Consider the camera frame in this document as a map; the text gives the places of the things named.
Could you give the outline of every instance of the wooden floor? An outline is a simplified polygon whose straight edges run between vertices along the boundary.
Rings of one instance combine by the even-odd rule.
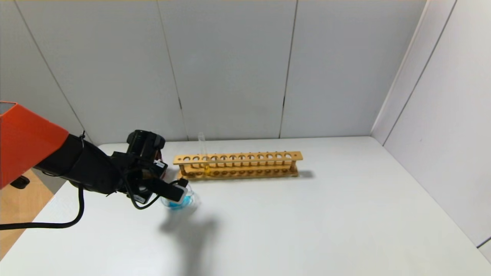
[[[31,170],[24,176],[30,180],[25,189],[7,185],[0,190],[0,223],[32,221],[53,197],[53,193]],[[0,231],[0,260],[23,232],[23,229]]]

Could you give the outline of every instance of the wooden test tube rack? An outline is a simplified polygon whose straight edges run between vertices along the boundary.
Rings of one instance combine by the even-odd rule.
[[[174,165],[179,165],[178,177],[189,180],[239,179],[298,176],[299,160],[299,151],[208,154],[204,159],[196,154],[176,155]]]

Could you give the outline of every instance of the white table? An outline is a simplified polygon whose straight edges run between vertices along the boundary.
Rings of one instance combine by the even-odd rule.
[[[372,138],[207,146],[208,153],[300,150],[300,177],[191,183],[201,205],[167,231],[160,202],[139,211],[122,194],[85,192],[77,225],[27,230],[0,275],[491,275],[469,239]],[[171,162],[198,152],[197,142],[169,142],[163,155]],[[36,221],[70,221],[77,209],[77,189],[65,184]]]

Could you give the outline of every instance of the robotic arm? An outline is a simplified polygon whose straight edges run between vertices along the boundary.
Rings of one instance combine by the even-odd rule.
[[[62,177],[79,188],[80,211],[68,223],[0,224],[0,230],[16,228],[66,228],[83,214],[83,190],[125,193],[138,209],[145,209],[159,196],[181,203],[188,181],[163,180],[165,139],[155,133],[135,130],[128,135],[126,153],[107,156],[98,147],[43,119],[17,103],[0,102],[0,189],[8,184],[24,188],[22,173],[34,167],[44,174]],[[157,197],[147,204],[155,193]]]

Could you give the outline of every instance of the blue liquid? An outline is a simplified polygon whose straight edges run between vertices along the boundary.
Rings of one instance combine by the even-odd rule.
[[[172,210],[180,210],[180,209],[183,209],[184,207],[190,205],[191,202],[192,202],[191,195],[187,195],[186,197],[184,197],[184,200],[181,204],[177,204],[177,203],[169,201],[168,207],[169,207],[169,209],[172,209]]]

